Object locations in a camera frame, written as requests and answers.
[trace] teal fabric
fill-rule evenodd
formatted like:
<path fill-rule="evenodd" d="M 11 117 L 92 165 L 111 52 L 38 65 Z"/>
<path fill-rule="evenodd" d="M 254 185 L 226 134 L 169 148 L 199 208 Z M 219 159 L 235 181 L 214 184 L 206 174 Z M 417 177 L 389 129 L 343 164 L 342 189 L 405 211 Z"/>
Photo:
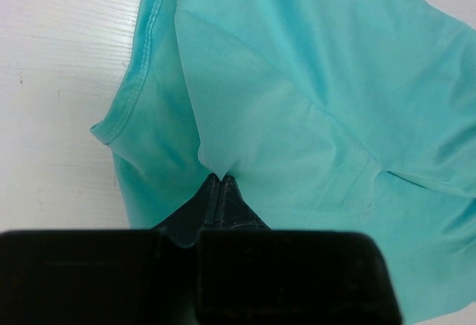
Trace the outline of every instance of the teal fabric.
<path fill-rule="evenodd" d="M 372 236 L 407 324 L 476 300 L 476 32 L 423 0 L 142 0 L 92 132 L 134 228 L 229 173 L 272 228 Z"/>

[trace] turquoise cloth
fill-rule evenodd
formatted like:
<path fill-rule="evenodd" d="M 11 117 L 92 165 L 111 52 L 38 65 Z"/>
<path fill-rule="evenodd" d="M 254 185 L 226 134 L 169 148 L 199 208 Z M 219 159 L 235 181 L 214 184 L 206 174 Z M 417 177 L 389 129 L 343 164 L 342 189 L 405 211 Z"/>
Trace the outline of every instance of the turquoise cloth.
<path fill-rule="evenodd" d="M 374 238 L 408 324 L 476 300 L 476 32 L 423 0 L 142 0 L 92 132 L 134 228 L 229 173 L 272 228 Z"/>

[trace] white wooden surface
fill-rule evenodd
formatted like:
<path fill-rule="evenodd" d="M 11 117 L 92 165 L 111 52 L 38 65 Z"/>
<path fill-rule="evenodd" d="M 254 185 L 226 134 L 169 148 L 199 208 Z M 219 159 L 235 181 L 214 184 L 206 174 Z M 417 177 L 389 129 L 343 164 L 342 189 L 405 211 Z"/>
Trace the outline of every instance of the white wooden surface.
<path fill-rule="evenodd" d="M 428 0 L 476 28 L 476 0 Z M 125 228 L 106 113 L 139 0 L 0 0 L 0 231 Z M 426 324 L 476 324 L 476 306 Z"/>

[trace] stitching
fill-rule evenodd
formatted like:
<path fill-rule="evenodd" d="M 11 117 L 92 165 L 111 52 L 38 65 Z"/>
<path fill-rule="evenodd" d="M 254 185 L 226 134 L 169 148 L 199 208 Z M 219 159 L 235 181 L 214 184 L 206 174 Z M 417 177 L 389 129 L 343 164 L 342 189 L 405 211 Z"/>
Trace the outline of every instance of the stitching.
<path fill-rule="evenodd" d="M 158 12 L 162 6 L 162 2 L 163 0 L 154 0 L 152 13 L 149 17 L 146 27 L 146 41 L 144 43 L 144 49 L 142 50 L 141 69 L 139 71 L 137 80 L 132 87 L 132 90 L 129 92 L 129 98 L 126 101 L 126 106 L 124 107 L 124 110 L 122 111 L 118 121 L 116 122 L 114 128 L 104 136 L 106 144 L 111 143 L 118 136 L 122 128 L 125 127 L 132 110 L 134 109 L 135 103 L 137 102 L 139 94 L 141 93 L 144 86 L 145 77 L 149 67 L 149 58 L 152 45 L 152 28 L 154 27 Z"/>

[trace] t-shirt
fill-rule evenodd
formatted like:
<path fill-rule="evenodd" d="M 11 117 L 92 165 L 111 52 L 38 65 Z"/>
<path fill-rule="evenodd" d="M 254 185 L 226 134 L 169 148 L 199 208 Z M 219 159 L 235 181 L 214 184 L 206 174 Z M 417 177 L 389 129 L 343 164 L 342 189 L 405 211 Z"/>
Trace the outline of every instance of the t-shirt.
<path fill-rule="evenodd" d="M 229 174 L 271 228 L 374 238 L 408 324 L 476 300 L 476 32 L 424 0 L 141 0 L 92 132 L 133 228 Z"/>

